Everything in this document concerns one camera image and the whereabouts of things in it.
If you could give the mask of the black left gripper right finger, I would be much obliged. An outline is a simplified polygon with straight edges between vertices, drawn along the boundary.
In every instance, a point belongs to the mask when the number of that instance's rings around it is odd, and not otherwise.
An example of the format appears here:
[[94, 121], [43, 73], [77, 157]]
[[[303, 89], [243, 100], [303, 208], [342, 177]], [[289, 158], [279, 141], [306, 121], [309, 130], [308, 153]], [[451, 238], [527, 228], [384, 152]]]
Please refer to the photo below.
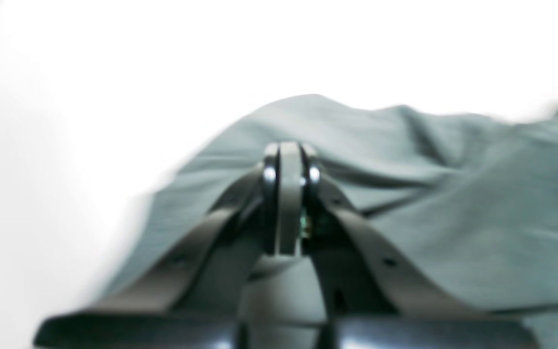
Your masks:
[[290, 143], [290, 252], [310, 257], [329, 323], [328, 349], [535, 349], [513, 318], [456, 300], [375, 232], [325, 174], [316, 152]]

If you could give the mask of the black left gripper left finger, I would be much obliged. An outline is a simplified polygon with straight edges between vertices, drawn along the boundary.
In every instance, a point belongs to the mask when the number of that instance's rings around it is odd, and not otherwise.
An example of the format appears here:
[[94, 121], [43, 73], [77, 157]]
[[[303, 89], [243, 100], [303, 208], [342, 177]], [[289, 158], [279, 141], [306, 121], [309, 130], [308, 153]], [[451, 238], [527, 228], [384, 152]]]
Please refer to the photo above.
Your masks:
[[122, 290], [40, 325], [36, 349], [245, 349], [237, 318], [250, 272], [273, 244], [279, 144]]

